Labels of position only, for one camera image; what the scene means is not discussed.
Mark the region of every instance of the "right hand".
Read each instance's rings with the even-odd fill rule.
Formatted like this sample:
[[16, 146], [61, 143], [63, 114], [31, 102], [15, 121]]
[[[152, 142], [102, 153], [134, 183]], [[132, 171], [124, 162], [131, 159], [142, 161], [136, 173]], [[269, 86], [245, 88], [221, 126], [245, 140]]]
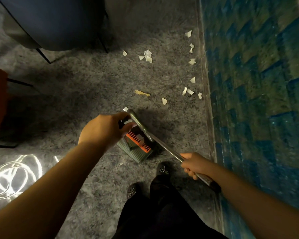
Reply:
[[212, 161], [199, 153], [184, 153], [180, 155], [185, 159], [181, 164], [182, 168], [184, 168], [184, 172], [188, 173], [194, 180], [198, 180], [195, 173], [207, 174], [209, 165], [213, 164]]

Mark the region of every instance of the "hand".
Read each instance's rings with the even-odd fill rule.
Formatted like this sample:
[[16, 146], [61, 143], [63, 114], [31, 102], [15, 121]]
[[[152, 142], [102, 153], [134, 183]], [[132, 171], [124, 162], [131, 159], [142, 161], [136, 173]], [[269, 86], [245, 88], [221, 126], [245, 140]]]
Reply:
[[136, 126], [136, 123], [130, 122], [124, 125], [122, 129], [119, 129], [119, 121], [126, 116], [130, 117], [127, 112], [119, 112], [114, 115], [98, 115], [85, 125], [78, 144], [87, 142], [104, 146], [106, 150], [109, 149]]
[[194, 180], [198, 179], [195, 173], [208, 175], [210, 165], [214, 164], [198, 153], [185, 153], [180, 155], [185, 159], [181, 164], [182, 168], [184, 168], [184, 172], [188, 173]]

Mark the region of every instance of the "left hand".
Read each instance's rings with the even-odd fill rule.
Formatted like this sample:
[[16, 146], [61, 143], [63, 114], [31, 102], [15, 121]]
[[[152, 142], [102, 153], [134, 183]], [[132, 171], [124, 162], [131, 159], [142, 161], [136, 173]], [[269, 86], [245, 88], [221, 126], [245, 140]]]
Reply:
[[136, 123], [130, 122], [119, 129], [119, 121], [126, 116], [127, 112], [118, 112], [114, 115], [98, 115], [83, 128], [78, 144], [82, 142], [105, 146], [106, 150], [114, 146], [123, 136], [131, 131]]

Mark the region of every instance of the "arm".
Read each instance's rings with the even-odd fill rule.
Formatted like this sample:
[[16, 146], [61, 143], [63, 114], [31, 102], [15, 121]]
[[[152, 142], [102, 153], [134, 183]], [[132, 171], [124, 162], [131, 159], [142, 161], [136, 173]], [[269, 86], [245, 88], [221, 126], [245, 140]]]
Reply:
[[181, 154], [184, 171], [193, 179], [206, 174], [222, 188], [256, 238], [299, 238], [299, 211], [243, 181], [234, 173], [198, 153]]
[[135, 125], [119, 130], [118, 121], [126, 116], [119, 112], [91, 120], [74, 149], [0, 210], [0, 238], [54, 238], [96, 163]]

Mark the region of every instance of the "gray fabric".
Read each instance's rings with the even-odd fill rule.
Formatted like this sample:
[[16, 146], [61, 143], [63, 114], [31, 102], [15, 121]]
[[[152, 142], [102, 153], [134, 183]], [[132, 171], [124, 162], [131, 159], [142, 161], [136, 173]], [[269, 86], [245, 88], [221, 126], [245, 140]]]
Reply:
[[104, 0], [0, 0], [20, 26], [46, 50], [83, 46], [97, 38]]
[[21, 27], [20, 25], [13, 19], [13, 17], [6, 12], [4, 14], [3, 20], [3, 29], [4, 32], [16, 40], [22, 46], [28, 49], [36, 49], [40, 48], [40, 45], [37, 44]]

